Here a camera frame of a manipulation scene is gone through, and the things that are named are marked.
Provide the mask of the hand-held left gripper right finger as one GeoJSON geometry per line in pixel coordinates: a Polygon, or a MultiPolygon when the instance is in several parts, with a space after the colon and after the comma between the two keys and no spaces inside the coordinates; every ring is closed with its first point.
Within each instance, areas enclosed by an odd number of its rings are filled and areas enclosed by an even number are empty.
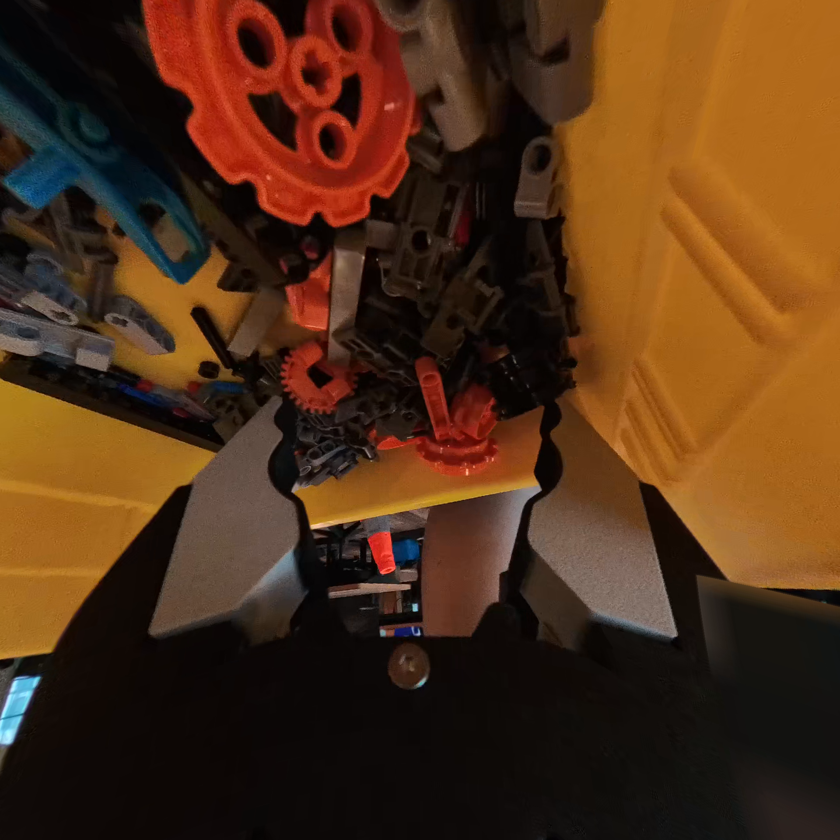
{"type": "Polygon", "coordinates": [[[504,511],[501,601],[527,633],[581,650],[595,627],[670,644],[678,633],[635,474],[572,407],[538,425],[533,488],[504,511]]]}

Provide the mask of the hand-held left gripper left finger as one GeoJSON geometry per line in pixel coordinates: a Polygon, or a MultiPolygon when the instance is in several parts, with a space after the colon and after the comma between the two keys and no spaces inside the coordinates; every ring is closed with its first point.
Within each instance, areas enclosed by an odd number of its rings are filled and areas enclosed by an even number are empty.
{"type": "Polygon", "coordinates": [[[298,412],[272,396],[190,487],[149,625],[164,639],[229,622],[252,644],[293,633],[327,584],[298,482],[298,412]]]}

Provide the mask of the yellow plastic bin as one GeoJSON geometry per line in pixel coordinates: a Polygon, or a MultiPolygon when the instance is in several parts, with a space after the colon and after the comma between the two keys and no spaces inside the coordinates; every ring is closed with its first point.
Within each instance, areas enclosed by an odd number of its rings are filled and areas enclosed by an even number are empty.
{"type": "MultiPolygon", "coordinates": [[[[838,590],[838,2],[607,2],[557,134],[575,407],[730,580],[838,590]]],[[[539,413],[441,476],[409,447],[314,527],[533,484],[539,413]]],[[[2,381],[2,659],[48,653],[213,454],[2,381]]]]}

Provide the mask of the pile of building bricks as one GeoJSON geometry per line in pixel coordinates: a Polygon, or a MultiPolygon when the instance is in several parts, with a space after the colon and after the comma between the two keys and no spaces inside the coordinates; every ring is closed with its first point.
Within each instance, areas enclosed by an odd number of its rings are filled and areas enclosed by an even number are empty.
{"type": "Polygon", "coordinates": [[[213,444],[278,395],[297,409],[302,488],[420,438],[492,438],[574,388],[550,130],[592,103],[603,2],[373,2],[422,121],[394,193],[344,227],[282,221],[215,171],[142,3],[2,2],[2,37],[77,64],[166,164],[208,260],[179,285],[82,190],[19,201],[3,178],[30,149],[2,125],[4,379],[213,444]],[[329,414],[280,382],[309,341],[356,374],[329,414]]]}

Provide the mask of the large orange gear wheel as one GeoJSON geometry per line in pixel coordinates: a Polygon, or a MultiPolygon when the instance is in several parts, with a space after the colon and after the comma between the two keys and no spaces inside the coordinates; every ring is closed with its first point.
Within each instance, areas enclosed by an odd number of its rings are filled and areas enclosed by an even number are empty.
{"type": "Polygon", "coordinates": [[[192,104],[186,130],[227,182],[308,225],[364,220],[403,179],[421,109],[373,2],[307,2],[290,35],[265,2],[149,1],[159,74],[192,104]]]}

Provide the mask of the orange cone-shaped object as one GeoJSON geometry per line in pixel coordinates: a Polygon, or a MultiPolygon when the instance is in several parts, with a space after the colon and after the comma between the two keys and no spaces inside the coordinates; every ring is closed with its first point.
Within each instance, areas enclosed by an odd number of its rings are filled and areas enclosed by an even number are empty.
{"type": "Polygon", "coordinates": [[[364,520],[364,532],[380,575],[396,570],[392,542],[392,518],[389,515],[364,520]]]}

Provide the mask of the flat orange gear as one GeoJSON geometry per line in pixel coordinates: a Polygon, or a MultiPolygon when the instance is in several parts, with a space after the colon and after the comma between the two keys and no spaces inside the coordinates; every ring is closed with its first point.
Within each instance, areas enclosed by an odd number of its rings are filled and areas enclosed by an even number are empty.
{"type": "Polygon", "coordinates": [[[444,440],[424,437],[416,443],[416,454],[440,475],[468,477],[485,471],[497,459],[498,446],[492,437],[444,440]]]}

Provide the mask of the small orange crown gear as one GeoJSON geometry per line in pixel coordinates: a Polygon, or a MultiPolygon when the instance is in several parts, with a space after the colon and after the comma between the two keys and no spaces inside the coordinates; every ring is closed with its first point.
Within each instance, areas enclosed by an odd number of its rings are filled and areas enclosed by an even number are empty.
{"type": "Polygon", "coordinates": [[[330,362],[326,346],[309,341],[291,350],[280,366],[280,382],[291,400],[304,412],[332,413],[356,390],[351,368],[330,362]]]}

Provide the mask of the blue angled beam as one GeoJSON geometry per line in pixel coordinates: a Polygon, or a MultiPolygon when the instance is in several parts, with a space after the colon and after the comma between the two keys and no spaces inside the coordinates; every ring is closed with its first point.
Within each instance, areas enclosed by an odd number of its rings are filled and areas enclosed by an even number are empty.
{"type": "Polygon", "coordinates": [[[2,125],[30,149],[3,185],[37,209],[82,190],[161,272],[186,284],[209,246],[166,164],[71,58],[45,44],[27,58],[23,46],[2,37],[2,125]]]}

